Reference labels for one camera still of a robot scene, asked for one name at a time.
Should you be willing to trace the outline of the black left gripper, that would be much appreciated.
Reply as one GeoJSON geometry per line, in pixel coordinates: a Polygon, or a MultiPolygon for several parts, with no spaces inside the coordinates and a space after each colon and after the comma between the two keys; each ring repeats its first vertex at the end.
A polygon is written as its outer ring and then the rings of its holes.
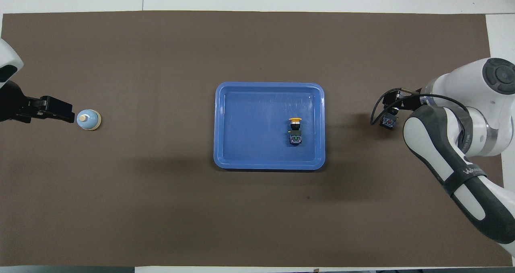
{"type": "MultiPolygon", "coordinates": [[[[0,121],[16,120],[30,123],[32,118],[39,118],[39,110],[34,105],[36,101],[39,99],[25,96],[15,82],[7,81],[0,90],[0,121]]],[[[40,115],[44,119],[75,123],[72,104],[51,96],[43,96],[40,101],[40,115]]]]}

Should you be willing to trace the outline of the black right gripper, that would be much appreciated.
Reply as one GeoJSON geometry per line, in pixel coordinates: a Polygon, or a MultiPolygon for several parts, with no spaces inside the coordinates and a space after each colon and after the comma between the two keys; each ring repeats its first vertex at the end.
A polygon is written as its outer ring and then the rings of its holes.
{"type": "Polygon", "coordinates": [[[414,111],[419,108],[418,90],[393,90],[382,98],[384,109],[389,114],[397,114],[399,110],[414,111]]]}

